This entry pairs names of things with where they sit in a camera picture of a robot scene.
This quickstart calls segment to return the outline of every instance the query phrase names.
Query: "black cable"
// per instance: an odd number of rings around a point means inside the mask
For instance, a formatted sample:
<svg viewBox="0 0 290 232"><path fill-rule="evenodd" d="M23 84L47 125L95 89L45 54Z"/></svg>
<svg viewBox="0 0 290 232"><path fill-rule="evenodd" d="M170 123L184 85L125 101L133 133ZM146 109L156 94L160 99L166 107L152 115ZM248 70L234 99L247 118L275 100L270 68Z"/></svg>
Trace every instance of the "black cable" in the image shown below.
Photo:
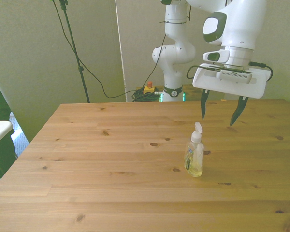
<svg viewBox="0 0 290 232"><path fill-rule="evenodd" d="M163 38L163 41L162 41L162 45L161 45L161 50L160 50L160 53L159 53L159 56L158 56L158 59L157 59L156 65L155 65L153 71L150 73L150 75L149 75L148 78L146 79L146 81L144 82L144 84L143 84L142 87L144 87L144 85L146 84L146 82L147 82L148 79L150 78L151 74L153 74L154 70L156 69L156 66L157 66L157 64L158 64L158 61L159 61L159 59L160 59L160 55L161 55L162 50L163 50L163 44L164 44L165 37L166 37L166 35L164 35L164 38Z"/></svg>
<svg viewBox="0 0 290 232"><path fill-rule="evenodd" d="M160 23L170 23L170 22L162 21L162 22L160 22ZM184 22L184 23L186 23L186 22ZM184 24L184 23L170 23L170 24Z"/></svg>
<svg viewBox="0 0 290 232"><path fill-rule="evenodd" d="M253 62L253 61L250 62L249 65L255 66L255 67L260 67L260 68L268 68L271 71L271 75L270 75L270 78L267 80L267 82L272 79L272 77L274 75L274 71L270 66L267 66L266 64L263 64L263 63Z"/></svg>
<svg viewBox="0 0 290 232"><path fill-rule="evenodd" d="M210 70L210 71L219 71L218 68L208 68L208 67L203 67L203 66L199 66L199 65L193 65L193 66L190 67L190 69L188 69L188 72L186 74L186 78L187 79L193 79L194 78L194 77L188 77L190 70L193 69L193 68L202 68L202 69L206 69L206 70Z"/></svg>
<svg viewBox="0 0 290 232"><path fill-rule="evenodd" d="M144 87L137 90L133 95L132 95L132 98L133 98L133 102L153 102L155 100L158 100L160 98L160 94L155 94L154 92L153 93L146 93L146 94L143 94L143 90L144 90Z"/></svg>
<svg viewBox="0 0 290 232"><path fill-rule="evenodd" d="M270 71L271 71L271 76L270 76L270 78L266 81L266 82L268 82L269 80L271 80L272 79L272 77L273 77L273 74L274 74L274 71L273 71L273 69L270 67L270 66L265 66L266 68L268 68Z"/></svg>
<svg viewBox="0 0 290 232"><path fill-rule="evenodd" d="M102 86L102 90L103 90L103 93L104 93L104 95L107 97L107 98L118 98L118 97L120 97L120 96L122 96L122 95L125 95L126 93L130 93L130 92L135 92L136 90L132 90L132 91L128 91L128 92L125 92L125 93L123 93L123 94L120 94L120 95L118 95L118 96L114 96L114 97L109 97L106 93L105 93L105 90L104 90L104 86L103 86L103 84L102 84L102 82L86 67L86 65L81 61L81 59L78 57L78 54L75 52L75 50L73 49L73 47L72 47L72 45L71 45L71 43L70 43L70 41L69 41L69 39L68 39L68 37L67 37L67 35L66 35L66 33L65 33L65 31L64 31L64 27L63 27L63 23L62 23L62 20L61 20L61 17L60 17L60 14L59 14L59 11L58 11L58 8L57 8L57 6L56 6L56 4L55 4L55 0L52 0L53 1L53 4L54 4L54 6L55 6L55 9L56 9L56 11L57 11L57 14L58 14L58 18L59 18L59 21L60 21L60 24L61 24L61 28L62 28L62 32L63 32L63 35L64 35L64 37L65 37L65 39L67 40L67 42L68 42L68 44L70 45L70 47L71 47L71 49L72 49L72 51L75 53L75 55L77 56L77 58L79 59L79 61L80 61L80 63L84 66L84 68L91 74L91 75L93 75L94 77L95 77L95 79L100 83L100 85Z"/></svg>
<svg viewBox="0 0 290 232"><path fill-rule="evenodd" d="M190 15L191 15L191 8L192 8L192 6L190 6L189 16L187 16L187 18L189 19L189 21L191 21L191 18L190 18Z"/></svg>

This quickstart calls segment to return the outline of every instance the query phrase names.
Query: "yellow liquid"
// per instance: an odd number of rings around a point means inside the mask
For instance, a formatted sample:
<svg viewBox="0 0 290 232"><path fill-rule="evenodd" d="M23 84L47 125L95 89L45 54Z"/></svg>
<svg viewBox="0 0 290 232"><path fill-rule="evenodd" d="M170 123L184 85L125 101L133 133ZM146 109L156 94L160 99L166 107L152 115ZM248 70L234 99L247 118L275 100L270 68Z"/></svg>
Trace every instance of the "yellow liquid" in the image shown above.
<svg viewBox="0 0 290 232"><path fill-rule="evenodd" d="M184 165L185 165L186 170L190 173L190 175L192 175L193 177L199 177L202 175L202 167L200 168L198 163L193 163L191 161L190 164L187 166L188 163L189 162L187 162L186 160Z"/></svg>

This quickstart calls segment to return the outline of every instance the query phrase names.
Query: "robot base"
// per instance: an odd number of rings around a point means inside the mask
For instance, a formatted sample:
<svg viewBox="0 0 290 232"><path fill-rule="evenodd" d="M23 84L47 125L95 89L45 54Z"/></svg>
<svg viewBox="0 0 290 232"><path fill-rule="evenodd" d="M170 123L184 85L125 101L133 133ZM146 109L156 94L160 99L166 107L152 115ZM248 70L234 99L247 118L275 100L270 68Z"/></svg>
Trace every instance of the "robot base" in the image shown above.
<svg viewBox="0 0 290 232"><path fill-rule="evenodd" d="M183 101L183 92L181 92L177 97L171 97L168 93L163 92L161 95L162 102L182 102Z"/></svg>

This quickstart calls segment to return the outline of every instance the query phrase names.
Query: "floor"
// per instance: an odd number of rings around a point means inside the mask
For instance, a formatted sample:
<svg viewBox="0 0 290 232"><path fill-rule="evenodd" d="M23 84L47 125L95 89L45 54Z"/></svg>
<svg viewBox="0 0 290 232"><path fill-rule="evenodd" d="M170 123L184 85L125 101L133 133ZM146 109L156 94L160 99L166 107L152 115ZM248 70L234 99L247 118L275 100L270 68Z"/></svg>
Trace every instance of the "floor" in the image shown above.
<svg viewBox="0 0 290 232"><path fill-rule="evenodd" d="M15 131L14 134L12 134L11 138L15 145L15 152L17 156L20 156L21 153L26 149L29 142L27 138L25 137L23 131L21 130L15 116L13 114L10 115L10 122L13 124L13 129Z"/></svg>

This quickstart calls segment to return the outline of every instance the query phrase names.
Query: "light stand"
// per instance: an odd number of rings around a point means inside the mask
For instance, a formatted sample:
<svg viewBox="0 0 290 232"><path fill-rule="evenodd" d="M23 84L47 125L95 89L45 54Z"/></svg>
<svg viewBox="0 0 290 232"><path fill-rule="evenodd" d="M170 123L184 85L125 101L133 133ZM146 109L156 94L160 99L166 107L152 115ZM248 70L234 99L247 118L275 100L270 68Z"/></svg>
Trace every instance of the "light stand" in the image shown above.
<svg viewBox="0 0 290 232"><path fill-rule="evenodd" d="M70 37L71 37L74 53L75 53L77 64L78 64L78 70L79 70L79 72L81 74L81 78L82 78L83 87L84 87L84 91L85 91L85 94L86 94L87 102L90 103L88 92L87 92L87 88L86 88L86 84L85 84L85 79L84 79L84 75L83 75L84 68L81 66L81 64L79 62L78 54L77 54L77 51L76 51L76 47L75 47L75 43L74 43L74 39L73 39L73 35L72 35L72 30L71 30L69 19L68 19L68 15L67 15L67 7L66 7L66 5L68 5L68 0L59 0L59 1L60 1L61 8L62 8L62 10L64 12L64 15L66 17L66 21L67 21L67 24L68 24L69 33L70 33Z"/></svg>

